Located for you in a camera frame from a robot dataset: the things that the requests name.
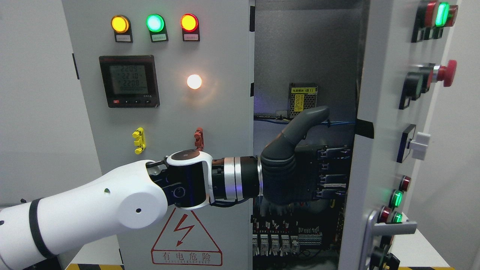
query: white indicator light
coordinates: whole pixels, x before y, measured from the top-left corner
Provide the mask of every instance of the white indicator light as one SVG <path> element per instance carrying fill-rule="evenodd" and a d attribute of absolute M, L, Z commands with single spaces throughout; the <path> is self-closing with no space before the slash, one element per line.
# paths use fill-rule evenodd
<path fill-rule="evenodd" d="M 199 89 L 202 86 L 202 78 L 197 74 L 192 74 L 187 78 L 187 85 L 193 90 Z"/>

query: white wall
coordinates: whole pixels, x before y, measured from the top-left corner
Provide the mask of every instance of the white wall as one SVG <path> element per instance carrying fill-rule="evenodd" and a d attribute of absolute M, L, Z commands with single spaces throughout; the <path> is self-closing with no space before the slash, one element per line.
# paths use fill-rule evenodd
<path fill-rule="evenodd" d="M 436 87 L 425 161 L 421 162 L 408 217 L 457 270 L 479 270 L 480 252 L 480 1 L 463 0 L 446 59 L 458 61 L 450 88 Z"/>
<path fill-rule="evenodd" d="M 0 207 L 101 175 L 72 52 L 60 0 L 0 1 Z"/>

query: yellow black hazard stripe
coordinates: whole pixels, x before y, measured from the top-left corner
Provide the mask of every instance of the yellow black hazard stripe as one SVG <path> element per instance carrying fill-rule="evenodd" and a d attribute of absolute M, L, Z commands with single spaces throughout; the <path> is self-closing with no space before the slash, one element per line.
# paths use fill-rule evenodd
<path fill-rule="evenodd" d="M 453 267 L 399 267 L 398 270 L 455 270 Z"/>
<path fill-rule="evenodd" d="M 70 264 L 66 270 L 125 270 L 123 265 L 106 264 Z"/>

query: electrical cabinet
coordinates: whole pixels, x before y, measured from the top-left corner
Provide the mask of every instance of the electrical cabinet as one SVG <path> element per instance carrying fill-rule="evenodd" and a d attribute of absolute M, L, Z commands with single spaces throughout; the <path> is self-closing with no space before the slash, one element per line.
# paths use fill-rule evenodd
<path fill-rule="evenodd" d="M 260 155 L 298 112 L 330 107 L 328 120 L 299 148 L 308 153 L 305 170 L 317 166 L 316 202 L 263 208 L 259 197 L 231 209 L 170 208 L 159 224 L 118 236 L 125 268 L 295 268 L 307 263 L 304 258 L 319 269 L 364 269 L 371 253 L 362 255 L 368 216 L 388 206 L 413 171 L 413 158 L 397 162 L 402 135 L 411 124 L 410 139 L 423 130 L 432 92 L 441 90 L 423 84 L 434 79 L 448 36 L 447 27 L 419 24 L 419 6 L 429 3 L 63 1 L 103 173 L 194 148 L 198 127 L 204 151 L 214 158 Z M 151 108 L 130 105 L 145 99 L 129 99 L 143 89 L 136 78 L 125 79 L 132 86 L 124 92 L 110 91 L 119 98 L 106 94 L 99 63 L 99 57 L 142 55 L 155 59 L 159 102 Z M 428 67 L 432 73 L 419 71 Z M 412 72 L 422 78 L 419 92 L 408 90 L 409 106 L 401 110 Z M 187 83 L 190 75 L 201 78 L 199 87 Z M 110 76 L 124 83 L 121 73 Z M 145 147 L 136 153 L 132 132 L 138 127 Z M 332 149 L 342 154 L 328 156 Z M 332 169 L 342 162 L 341 170 Z M 267 254 L 267 261 L 255 263 Z"/>

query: yellow terminal block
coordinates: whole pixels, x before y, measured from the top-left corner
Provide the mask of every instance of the yellow terminal block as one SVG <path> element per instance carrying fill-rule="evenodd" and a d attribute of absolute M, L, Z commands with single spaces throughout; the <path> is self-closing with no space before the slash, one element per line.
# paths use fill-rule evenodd
<path fill-rule="evenodd" d="M 142 127 L 137 128 L 133 133 L 132 137 L 135 139 L 133 141 L 133 145 L 137 147 L 135 149 L 135 154 L 139 155 L 141 154 L 145 148 L 146 148 L 146 143 L 145 143 L 145 130 Z"/>

